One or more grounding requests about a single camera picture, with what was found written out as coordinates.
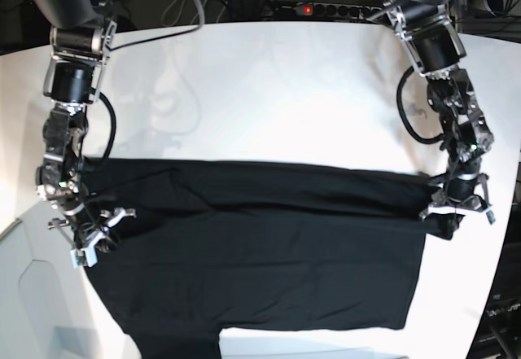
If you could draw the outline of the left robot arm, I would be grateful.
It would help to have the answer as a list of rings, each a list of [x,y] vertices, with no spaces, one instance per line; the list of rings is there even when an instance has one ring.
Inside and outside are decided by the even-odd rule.
[[[440,218],[443,239],[453,237],[465,216],[485,215],[490,223],[495,221],[488,192],[475,192],[477,186],[487,186],[488,176],[480,167],[494,136],[471,79],[459,65],[466,51],[449,15],[451,1],[384,0],[382,9],[368,18],[377,22],[388,17],[412,63],[396,90],[396,102],[402,103],[403,86],[413,72],[427,80],[427,97],[442,132],[433,138],[422,138],[415,131],[410,135],[422,144],[439,143],[449,156],[445,173],[431,179],[436,192],[419,214],[423,221]]]

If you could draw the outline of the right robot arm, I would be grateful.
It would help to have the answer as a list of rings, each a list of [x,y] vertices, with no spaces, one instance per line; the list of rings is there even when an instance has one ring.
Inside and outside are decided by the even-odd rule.
[[[74,267],[92,267],[98,252],[117,245],[111,229],[132,209],[97,207],[83,176],[94,170],[82,154],[88,133],[88,106],[105,104],[116,126],[115,112],[101,93],[103,74],[117,23],[110,0],[34,0],[49,20],[51,55],[42,93],[53,103],[43,125],[45,143],[41,165],[35,173],[38,196],[61,213],[49,227],[59,232],[69,228],[65,238],[71,246]]]

